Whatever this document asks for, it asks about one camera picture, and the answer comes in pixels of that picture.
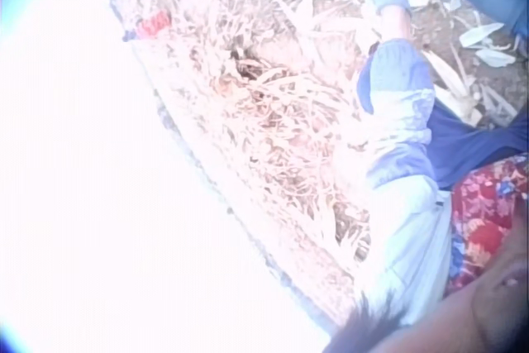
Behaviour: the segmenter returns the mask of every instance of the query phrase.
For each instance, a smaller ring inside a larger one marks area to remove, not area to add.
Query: floral clothing
[[[452,245],[446,295],[477,279],[512,227],[514,198],[527,198],[527,154],[470,173],[452,193]]]

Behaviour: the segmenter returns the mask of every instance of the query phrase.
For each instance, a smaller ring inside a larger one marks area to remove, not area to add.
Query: light blue jacket
[[[369,78],[371,249],[356,282],[375,310],[393,293],[394,310],[407,308],[403,321],[413,323],[441,300],[450,268],[450,193],[427,156],[435,91],[404,40],[379,46]]]

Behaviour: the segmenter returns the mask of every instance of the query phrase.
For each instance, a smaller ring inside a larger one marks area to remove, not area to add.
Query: black hair
[[[347,323],[331,339],[323,353],[367,353],[381,341],[403,328],[401,321],[406,310],[392,314],[390,294],[379,313],[369,308],[368,299],[361,295]]]

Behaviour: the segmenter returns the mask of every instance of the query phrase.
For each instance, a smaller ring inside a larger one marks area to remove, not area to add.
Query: overexposed area
[[[321,351],[162,126],[108,0],[25,2],[0,60],[4,331],[35,353]]]

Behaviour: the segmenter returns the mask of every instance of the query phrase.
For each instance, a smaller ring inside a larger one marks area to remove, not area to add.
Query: dirt ground
[[[475,11],[466,2],[462,2],[461,8],[452,12],[451,15],[466,21],[471,26],[477,26]],[[479,18],[482,24],[493,22],[482,14],[479,15]],[[459,19],[454,18],[454,25],[451,28],[450,22],[443,17],[439,7],[436,7],[436,5],[414,12],[413,25],[416,28],[414,35],[417,47],[424,50],[433,50],[452,68],[458,70],[455,57],[450,49],[451,43],[455,47],[467,75],[476,77],[476,82],[472,88],[476,88],[478,83],[486,84],[519,110],[527,99],[527,61],[518,54],[506,51],[517,57],[515,64],[504,68],[492,68],[486,65],[474,55],[475,50],[462,48],[459,36],[465,33],[468,28]],[[495,45],[512,45],[514,43],[514,39],[504,31],[494,32],[490,37]],[[434,83],[443,86],[442,81],[436,76],[435,72],[433,76],[435,79]]]

